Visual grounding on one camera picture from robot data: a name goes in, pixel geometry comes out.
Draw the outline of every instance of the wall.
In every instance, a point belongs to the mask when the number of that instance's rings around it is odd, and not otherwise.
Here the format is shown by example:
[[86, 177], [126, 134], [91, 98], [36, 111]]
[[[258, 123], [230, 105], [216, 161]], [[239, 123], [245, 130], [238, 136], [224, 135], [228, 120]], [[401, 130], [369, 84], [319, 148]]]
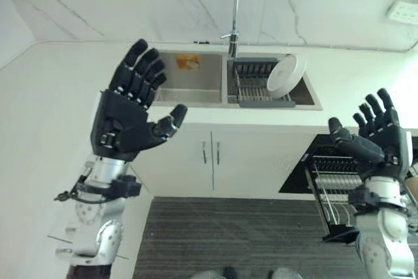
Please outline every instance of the wall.
[[[231, 30], [233, 11], [233, 0], [13, 1], [39, 40], [219, 42]], [[240, 0], [240, 40], [406, 49], [418, 27], [385, 18], [394, 1]]]
[[11, 0], [0, 0], [0, 69], [34, 40]]

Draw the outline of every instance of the silver robotic forearm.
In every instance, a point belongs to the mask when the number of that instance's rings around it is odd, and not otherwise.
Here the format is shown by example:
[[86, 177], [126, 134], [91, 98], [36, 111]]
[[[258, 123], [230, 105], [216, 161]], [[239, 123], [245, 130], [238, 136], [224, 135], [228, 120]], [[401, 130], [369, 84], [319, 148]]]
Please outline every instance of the silver robotic forearm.
[[408, 246], [406, 207], [397, 180], [372, 176], [364, 185], [379, 196], [375, 212], [359, 214], [357, 251], [371, 279], [415, 278], [414, 258]]
[[[109, 188], [110, 183], [127, 173], [128, 163], [110, 158], [97, 158], [84, 182], [87, 186]], [[76, 214], [82, 227], [74, 235], [71, 265], [111, 265], [118, 252], [122, 236], [122, 214], [125, 198], [94, 204], [103, 199], [96, 193], [80, 192], [80, 199], [93, 204], [76, 202]]]

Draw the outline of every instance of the gray carpet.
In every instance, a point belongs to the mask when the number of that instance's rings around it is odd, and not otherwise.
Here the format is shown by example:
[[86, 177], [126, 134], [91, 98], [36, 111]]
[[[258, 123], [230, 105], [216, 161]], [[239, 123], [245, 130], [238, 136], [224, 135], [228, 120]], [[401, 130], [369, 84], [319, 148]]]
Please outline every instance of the gray carpet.
[[189, 279], [234, 266], [242, 279], [289, 267], [303, 278], [367, 278], [354, 247], [324, 244], [314, 202], [157, 197], [134, 279]]

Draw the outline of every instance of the wire rack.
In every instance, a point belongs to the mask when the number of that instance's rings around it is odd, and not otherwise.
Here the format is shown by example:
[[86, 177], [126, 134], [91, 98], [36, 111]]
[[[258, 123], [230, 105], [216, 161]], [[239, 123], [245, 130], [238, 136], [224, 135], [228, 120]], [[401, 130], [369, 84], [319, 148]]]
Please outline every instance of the wire rack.
[[[411, 168], [416, 173], [418, 166]], [[320, 215], [325, 220], [329, 235], [323, 238], [330, 242], [352, 242], [355, 238], [356, 209], [348, 203], [348, 194], [362, 184], [350, 157], [314, 156], [310, 167], [313, 193], [319, 203]], [[408, 209], [408, 227], [411, 234], [418, 233], [418, 207], [407, 188], [401, 197]]]
[[267, 90], [268, 76], [277, 64], [275, 62], [234, 62], [234, 78], [238, 90], [237, 100], [242, 107], [294, 107], [289, 94], [273, 99]]

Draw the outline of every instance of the cabinet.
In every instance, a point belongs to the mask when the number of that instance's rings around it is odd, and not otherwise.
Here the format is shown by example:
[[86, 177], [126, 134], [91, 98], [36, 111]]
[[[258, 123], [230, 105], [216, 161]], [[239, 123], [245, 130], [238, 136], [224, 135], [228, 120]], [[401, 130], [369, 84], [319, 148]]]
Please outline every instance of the cabinet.
[[132, 166], [153, 196], [211, 196], [210, 131], [183, 125], [167, 143], [141, 152]]
[[315, 136], [295, 127], [184, 125], [133, 167], [154, 196], [280, 198]]
[[223, 127], [214, 131], [216, 196], [277, 198], [315, 136], [291, 128]]

